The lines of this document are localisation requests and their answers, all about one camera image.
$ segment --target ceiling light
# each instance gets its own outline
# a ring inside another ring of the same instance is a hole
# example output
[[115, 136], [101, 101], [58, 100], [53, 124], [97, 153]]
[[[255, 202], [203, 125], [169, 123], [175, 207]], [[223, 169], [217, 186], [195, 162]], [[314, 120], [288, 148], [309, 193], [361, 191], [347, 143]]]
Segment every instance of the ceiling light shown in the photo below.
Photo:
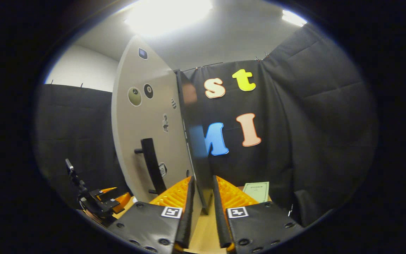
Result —
[[124, 22], [136, 34], [159, 35], [194, 24], [212, 8], [209, 0], [141, 0]]
[[288, 10], [283, 10], [282, 19], [292, 24], [298, 25], [299, 27], [303, 27], [303, 25], [306, 24], [306, 20], [300, 18], [298, 15]]

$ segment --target green booklet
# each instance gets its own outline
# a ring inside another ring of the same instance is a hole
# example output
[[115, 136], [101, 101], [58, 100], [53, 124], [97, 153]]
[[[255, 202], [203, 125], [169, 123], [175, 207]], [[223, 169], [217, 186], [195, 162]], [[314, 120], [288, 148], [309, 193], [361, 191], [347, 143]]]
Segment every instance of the green booklet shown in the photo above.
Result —
[[242, 191], [259, 203], [267, 202], [267, 197], [269, 196], [269, 182], [246, 183]]

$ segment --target foam letter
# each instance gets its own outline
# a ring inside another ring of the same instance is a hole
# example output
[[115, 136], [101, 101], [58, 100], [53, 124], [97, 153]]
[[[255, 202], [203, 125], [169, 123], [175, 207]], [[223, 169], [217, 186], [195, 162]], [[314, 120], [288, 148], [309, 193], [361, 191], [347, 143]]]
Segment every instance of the foam letter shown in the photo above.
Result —
[[213, 150], [211, 154], [214, 156], [227, 154], [230, 150], [225, 147], [222, 135], [223, 124], [221, 122], [215, 122], [208, 126], [208, 132], [204, 138], [206, 144], [206, 153], [209, 155], [211, 145]]
[[256, 146], [261, 143], [261, 138], [256, 135], [255, 125], [253, 119], [255, 114], [247, 113], [236, 117], [236, 121], [240, 123], [242, 132], [244, 133], [244, 141], [242, 146]]
[[208, 98], [218, 98], [225, 94], [225, 87], [222, 86], [223, 82], [219, 78], [208, 79], [204, 82], [204, 88], [206, 88], [205, 95]]
[[248, 81], [248, 78], [253, 77], [253, 74], [251, 72], [245, 72], [244, 69], [238, 70], [232, 77], [237, 80], [237, 85], [242, 91], [251, 91], [256, 87], [255, 83], [250, 84]]

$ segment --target black curtain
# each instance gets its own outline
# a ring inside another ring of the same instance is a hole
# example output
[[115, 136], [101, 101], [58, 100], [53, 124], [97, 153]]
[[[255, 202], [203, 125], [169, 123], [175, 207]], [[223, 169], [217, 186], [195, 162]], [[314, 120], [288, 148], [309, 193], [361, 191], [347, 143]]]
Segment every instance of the black curtain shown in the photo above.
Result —
[[[232, 78], [251, 72], [253, 91]], [[239, 61], [185, 71], [204, 109], [203, 128], [224, 123], [230, 152], [209, 155], [212, 173], [240, 186], [270, 182], [279, 206], [294, 204], [296, 220], [308, 226], [343, 204], [366, 177], [377, 145], [376, 104], [369, 85], [343, 50], [306, 24], [262, 61]], [[220, 78], [226, 94], [205, 96], [206, 79]], [[242, 146], [235, 118], [254, 113], [262, 141]]]
[[117, 159], [111, 127], [111, 92], [66, 85], [37, 90], [34, 152], [52, 188], [74, 209], [78, 191], [67, 175], [68, 158], [89, 190], [130, 192]]

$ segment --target blue letter m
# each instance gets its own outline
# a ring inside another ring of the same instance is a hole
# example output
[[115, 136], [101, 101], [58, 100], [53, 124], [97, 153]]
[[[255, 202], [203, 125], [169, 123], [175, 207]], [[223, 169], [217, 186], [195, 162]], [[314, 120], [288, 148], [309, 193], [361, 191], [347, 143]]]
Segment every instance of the blue letter m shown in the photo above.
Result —
[[209, 155], [209, 150], [211, 146], [213, 150], [211, 154], [213, 156], [227, 154], [230, 150], [225, 147], [222, 135], [223, 124], [221, 122], [215, 122], [209, 125], [208, 132], [204, 138], [206, 144], [206, 153]]

